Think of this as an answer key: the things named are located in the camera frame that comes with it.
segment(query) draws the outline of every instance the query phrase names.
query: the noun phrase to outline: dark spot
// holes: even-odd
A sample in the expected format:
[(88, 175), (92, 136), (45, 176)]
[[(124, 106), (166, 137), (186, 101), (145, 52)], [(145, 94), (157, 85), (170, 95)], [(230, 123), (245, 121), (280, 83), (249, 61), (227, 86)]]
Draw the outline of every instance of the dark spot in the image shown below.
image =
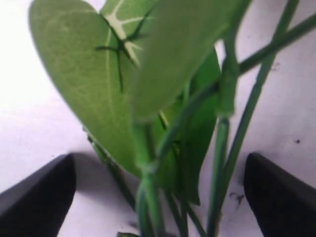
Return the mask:
[(279, 66), (280, 66), (280, 63), (278, 63), (278, 62), (274, 63), (271, 67), (271, 71), (277, 72), (279, 70)]
[(244, 199), (245, 195), (244, 194), (239, 195), (239, 194), (237, 194), (235, 192), (232, 192), (232, 193), (229, 194), (229, 197), (230, 198), (234, 198), (235, 197), (235, 200), (237, 201), (237, 208), (236, 208), (236, 210), (238, 210), (238, 208), (239, 208), (242, 200)]

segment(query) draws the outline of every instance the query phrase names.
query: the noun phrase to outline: green leaf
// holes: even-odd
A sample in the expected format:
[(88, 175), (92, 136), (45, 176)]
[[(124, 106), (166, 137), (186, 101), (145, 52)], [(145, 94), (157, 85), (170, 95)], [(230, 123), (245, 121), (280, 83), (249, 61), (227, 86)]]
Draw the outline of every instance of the green leaf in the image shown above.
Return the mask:
[[(40, 57), (63, 98), (93, 139), (139, 177), (129, 107), (129, 74), (135, 68), (112, 29), (80, 0), (35, 0), (30, 24)], [(158, 141), (165, 133), (159, 119), (153, 130)], [(170, 152), (158, 173), (159, 184), (175, 190), (176, 173)]]
[[(216, 81), (221, 75), (216, 51), (213, 50), (192, 81), (194, 94), (201, 88)], [(185, 155), (181, 164), (186, 196), (195, 204), (199, 204), (198, 180), (200, 169), (207, 153), (214, 127), (216, 124), (216, 97), (209, 98), (192, 115), (185, 132)]]
[(100, 11), (137, 66), (156, 3), (157, 0), (107, 0)]
[(161, 2), (133, 92), (134, 119), (153, 119), (174, 101), (230, 27), (240, 1)]

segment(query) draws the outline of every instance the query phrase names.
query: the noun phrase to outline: houseplant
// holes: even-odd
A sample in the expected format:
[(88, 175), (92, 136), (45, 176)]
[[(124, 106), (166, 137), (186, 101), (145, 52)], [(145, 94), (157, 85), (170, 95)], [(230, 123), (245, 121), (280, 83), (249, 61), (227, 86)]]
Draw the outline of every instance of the houseplant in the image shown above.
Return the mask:
[[(199, 203), (199, 170), (218, 119), (207, 226), (207, 236), (214, 236), (274, 56), (316, 24), (313, 15), (286, 32), (298, 3), (289, 0), (271, 44), (239, 63), (235, 41), (249, 3), (108, 0), (101, 14), (79, 0), (35, 0), (31, 7), (32, 33), (49, 74), (133, 208), (116, 164), (142, 178), (136, 204), (142, 236), (153, 235), (151, 231), (164, 236), (158, 186), (165, 191), (181, 236), (188, 235), (187, 213), (194, 218), (188, 202)], [(219, 39), (226, 50), (222, 72), (213, 49)], [(237, 78), (260, 63), (227, 156)], [(173, 196), (180, 201), (181, 214)]]

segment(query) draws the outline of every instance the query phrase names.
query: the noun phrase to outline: white wall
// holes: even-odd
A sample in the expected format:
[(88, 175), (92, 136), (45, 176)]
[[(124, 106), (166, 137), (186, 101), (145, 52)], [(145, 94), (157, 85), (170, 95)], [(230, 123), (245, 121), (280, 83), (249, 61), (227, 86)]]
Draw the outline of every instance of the white wall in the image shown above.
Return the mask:
[[(55, 156), (67, 152), (92, 153), (74, 115), (69, 111), (35, 52), (28, 29), (30, 0), (0, 0), (0, 192), (19, 182)], [(96, 8), (101, 0), (93, 0)], [(255, 0), (238, 38), (242, 60), (269, 42), (285, 0)], [(315, 0), (302, 0), (295, 25), (316, 11)], [(260, 151), (276, 164), (316, 187), (316, 31), (296, 42), (276, 59), (269, 80), (244, 141), (230, 192), (243, 194), (245, 158)], [(221, 45), (219, 55), (223, 58)], [(257, 69), (240, 79), (237, 124)], [(212, 146), (201, 175), (201, 208), (205, 217)], [(60, 232), (60, 237), (114, 237), (117, 231), (135, 231), (136, 218), (103, 166), (93, 161), (78, 165), (79, 192)], [(136, 181), (129, 178), (133, 187)], [(168, 221), (169, 228), (174, 224)], [(197, 236), (192, 228), (190, 236)], [(262, 237), (244, 199), (227, 198), (221, 237)]]

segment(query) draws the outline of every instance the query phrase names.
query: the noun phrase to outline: black plastic piece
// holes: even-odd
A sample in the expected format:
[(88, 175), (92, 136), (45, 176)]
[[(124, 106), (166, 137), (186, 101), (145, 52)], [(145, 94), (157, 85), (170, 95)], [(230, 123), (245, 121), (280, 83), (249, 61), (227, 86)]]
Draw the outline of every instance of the black plastic piece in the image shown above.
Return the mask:
[(316, 190), (311, 186), (252, 153), (244, 190), (265, 237), (316, 237)]
[(0, 194), (0, 237), (56, 237), (76, 191), (72, 155), (62, 155)]

